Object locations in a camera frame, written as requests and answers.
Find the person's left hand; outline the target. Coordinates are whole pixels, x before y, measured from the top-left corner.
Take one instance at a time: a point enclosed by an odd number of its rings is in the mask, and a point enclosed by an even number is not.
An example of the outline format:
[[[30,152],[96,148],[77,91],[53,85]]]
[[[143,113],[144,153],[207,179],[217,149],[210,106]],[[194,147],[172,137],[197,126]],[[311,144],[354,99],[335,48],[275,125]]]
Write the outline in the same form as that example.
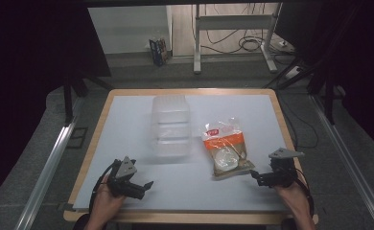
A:
[[[107,185],[102,184],[97,190],[90,218],[111,220],[118,214],[125,200],[123,195],[113,196]]]

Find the white cabinet panel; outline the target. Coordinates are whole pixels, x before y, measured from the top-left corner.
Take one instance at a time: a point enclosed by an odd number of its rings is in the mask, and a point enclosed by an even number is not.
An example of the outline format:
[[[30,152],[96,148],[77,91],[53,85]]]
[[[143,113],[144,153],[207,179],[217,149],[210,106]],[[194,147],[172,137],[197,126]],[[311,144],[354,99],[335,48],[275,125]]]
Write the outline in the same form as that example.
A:
[[[89,8],[105,54],[147,52],[149,40],[163,38],[172,51],[172,10],[169,6]]]

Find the orange and clear snack bag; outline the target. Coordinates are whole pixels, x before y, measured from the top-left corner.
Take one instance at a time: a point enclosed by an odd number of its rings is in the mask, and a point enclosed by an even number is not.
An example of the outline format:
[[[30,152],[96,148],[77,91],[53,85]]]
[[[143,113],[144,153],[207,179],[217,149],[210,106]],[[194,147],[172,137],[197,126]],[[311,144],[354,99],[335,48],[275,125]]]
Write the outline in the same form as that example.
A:
[[[238,119],[206,124],[201,128],[200,136],[213,160],[215,177],[227,177],[255,168],[247,159],[245,136]]]

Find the white power strip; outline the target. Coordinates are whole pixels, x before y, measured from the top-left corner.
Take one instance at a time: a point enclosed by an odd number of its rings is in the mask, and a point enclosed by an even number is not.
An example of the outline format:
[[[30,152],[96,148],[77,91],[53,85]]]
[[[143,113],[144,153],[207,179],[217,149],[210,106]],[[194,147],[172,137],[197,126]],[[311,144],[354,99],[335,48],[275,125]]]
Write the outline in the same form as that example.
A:
[[[286,40],[281,40],[278,42],[278,47],[281,51],[284,52],[294,52],[295,48]]]

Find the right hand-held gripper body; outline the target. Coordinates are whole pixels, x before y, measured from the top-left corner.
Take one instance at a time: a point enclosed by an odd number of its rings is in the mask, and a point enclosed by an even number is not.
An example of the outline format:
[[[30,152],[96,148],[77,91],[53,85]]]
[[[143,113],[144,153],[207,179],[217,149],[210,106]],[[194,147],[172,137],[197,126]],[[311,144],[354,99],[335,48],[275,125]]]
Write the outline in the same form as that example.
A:
[[[298,177],[294,158],[304,156],[303,152],[280,148],[269,155],[271,173],[271,186],[289,187]]]

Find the blue carton box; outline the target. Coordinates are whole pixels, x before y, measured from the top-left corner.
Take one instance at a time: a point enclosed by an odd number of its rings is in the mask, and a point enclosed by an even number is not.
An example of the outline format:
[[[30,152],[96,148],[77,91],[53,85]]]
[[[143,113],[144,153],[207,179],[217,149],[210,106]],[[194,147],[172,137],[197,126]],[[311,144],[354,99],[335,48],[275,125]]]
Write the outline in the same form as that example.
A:
[[[162,66],[167,62],[168,52],[164,38],[149,40],[152,61],[156,66]]]

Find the white metal desk frame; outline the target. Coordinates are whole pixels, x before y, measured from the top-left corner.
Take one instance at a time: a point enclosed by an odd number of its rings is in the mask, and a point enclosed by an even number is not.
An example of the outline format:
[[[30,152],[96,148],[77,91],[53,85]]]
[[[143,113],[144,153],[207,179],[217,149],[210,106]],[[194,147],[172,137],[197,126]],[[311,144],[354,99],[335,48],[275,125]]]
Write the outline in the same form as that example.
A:
[[[282,3],[276,4],[272,14],[252,14],[252,15],[200,15],[200,6],[195,4],[195,51],[194,51],[194,73],[201,72],[201,52],[200,52],[200,32],[215,30],[267,30],[268,33],[260,44],[260,49],[266,64],[271,73],[277,72],[277,67],[273,61],[269,45],[278,20]]]

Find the black tripod stand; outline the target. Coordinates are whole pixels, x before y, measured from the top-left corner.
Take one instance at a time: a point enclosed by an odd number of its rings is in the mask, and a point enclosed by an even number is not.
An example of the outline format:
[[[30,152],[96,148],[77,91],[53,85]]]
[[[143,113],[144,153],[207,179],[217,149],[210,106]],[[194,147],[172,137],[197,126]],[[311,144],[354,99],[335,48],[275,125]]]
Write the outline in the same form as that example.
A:
[[[89,80],[108,91],[114,89],[111,84],[84,72],[79,72],[77,75],[66,75],[63,78],[63,98],[65,109],[64,125],[66,127],[68,127],[74,120],[74,107],[71,90],[74,90],[78,97],[84,98],[88,94],[88,88],[84,82],[85,80]]]
[[[311,77],[307,92],[310,95],[317,95],[321,90],[324,90],[322,96],[323,114],[331,125],[335,123],[333,117],[333,106],[334,100],[339,99],[339,96],[335,95],[335,83],[334,77],[330,73],[329,60],[327,57],[323,57],[313,65],[306,66],[298,74],[295,74],[292,78],[280,83],[280,81],[298,64],[301,64],[303,59],[295,57],[293,61],[284,68],[273,80],[264,85],[264,88],[273,90],[284,90],[289,86],[295,84],[298,81],[304,80],[307,77]]]

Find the dark floor socket plate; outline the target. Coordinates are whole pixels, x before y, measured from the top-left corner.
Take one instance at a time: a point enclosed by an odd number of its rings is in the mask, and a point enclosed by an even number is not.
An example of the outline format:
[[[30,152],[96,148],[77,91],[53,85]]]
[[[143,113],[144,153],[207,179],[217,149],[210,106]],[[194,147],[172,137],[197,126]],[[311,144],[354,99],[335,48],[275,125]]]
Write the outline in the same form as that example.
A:
[[[75,127],[70,135],[67,148],[68,149],[81,149],[83,143],[85,141],[85,137],[87,134],[88,128],[87,127]]]

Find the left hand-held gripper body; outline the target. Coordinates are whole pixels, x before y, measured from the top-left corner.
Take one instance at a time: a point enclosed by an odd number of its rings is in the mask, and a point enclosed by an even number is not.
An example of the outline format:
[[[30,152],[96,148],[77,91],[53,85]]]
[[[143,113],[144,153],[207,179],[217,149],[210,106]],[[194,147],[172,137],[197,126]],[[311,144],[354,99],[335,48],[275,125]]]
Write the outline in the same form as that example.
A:
[[[135,188],[130,179],[136,173],[133,162],[126,157],[124,160],[115,160],[106,185],[113,196],[123,196],[125,188]]]

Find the person's right hand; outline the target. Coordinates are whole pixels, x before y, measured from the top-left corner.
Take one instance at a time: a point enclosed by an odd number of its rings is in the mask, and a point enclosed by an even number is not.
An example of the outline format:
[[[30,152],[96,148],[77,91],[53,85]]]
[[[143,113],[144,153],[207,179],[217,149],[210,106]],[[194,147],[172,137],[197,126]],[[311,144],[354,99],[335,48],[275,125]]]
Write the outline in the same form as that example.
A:
[[[295,219],[304,220],[311,216],[308,199],[297,183],[293,183],[288,188],[274,186],[274,190],[290,209]]]

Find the white table mat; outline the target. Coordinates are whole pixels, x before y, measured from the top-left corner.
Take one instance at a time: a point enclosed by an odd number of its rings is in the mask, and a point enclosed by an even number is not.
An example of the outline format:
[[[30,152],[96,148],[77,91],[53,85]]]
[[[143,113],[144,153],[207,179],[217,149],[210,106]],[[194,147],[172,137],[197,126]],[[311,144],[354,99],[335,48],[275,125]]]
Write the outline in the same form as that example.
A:
[[[183,158],[157,155],[152,147],[152,96],[116,96],[109,108],[86,178],[74,202],[84,210],[103,171],[116,159],[136,161],[136,184],[152,182],[143,199],[127,199],[138,211],[283,211],[277,193],[260,187],[249,174],[217,179],[200,134],[209,123],[236,118],[243,130],[247,158],[259,173],[270,170],[269,154],[286,143],[267,95],[188,96],[192,144]]]

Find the aluminium floor rail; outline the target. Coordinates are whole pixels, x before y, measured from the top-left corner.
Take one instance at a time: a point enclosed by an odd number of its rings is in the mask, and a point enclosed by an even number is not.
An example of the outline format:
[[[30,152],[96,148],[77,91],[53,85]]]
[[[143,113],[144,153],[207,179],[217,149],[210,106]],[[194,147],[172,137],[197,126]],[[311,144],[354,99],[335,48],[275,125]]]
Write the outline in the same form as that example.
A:
[[[35,221],[35,217],[39,211],[41,203],[49,189],[54,174],[58,168],[59,161],[67,147],[70,136],[75,128],[75,125],[81,114],[82,106],[85,98],[77,98],[73,106],[73,118],[70,123],[65,125],[55,142],[49,157],[43,167],[41,174],[32,190],[32,193],[18,219],[17,224],[13,230],[31,230]]]
[[[355,184],[358,193],[362,197],[362,201],[365,204],[370,216],[374,220],[374,191],[368,185],[367,180],[362,175],[360,168],[358,167],[355,159],[351,155],[349,148],[345,145],[342,137],[340,136],[335,125],[332,125],[328,118],[325,116],[323,111],[323,104],[318,96],[311,95],[309,97],[313,103],[316,113],[322,122],[322,125],[326,129],[331,142],[333,143],[339,158],[341,159],[345,169],[348,171],[353,183]]]

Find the clear plastic container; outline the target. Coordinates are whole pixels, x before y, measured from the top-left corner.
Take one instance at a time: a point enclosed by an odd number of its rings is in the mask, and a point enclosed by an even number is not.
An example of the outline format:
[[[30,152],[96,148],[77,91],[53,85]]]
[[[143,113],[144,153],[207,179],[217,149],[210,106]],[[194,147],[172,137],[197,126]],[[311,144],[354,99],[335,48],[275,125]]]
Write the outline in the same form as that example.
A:
[[[184,95],[161,95],[152,100],[152,145],[160,157],[183,157],[191,149],[190,106]]]

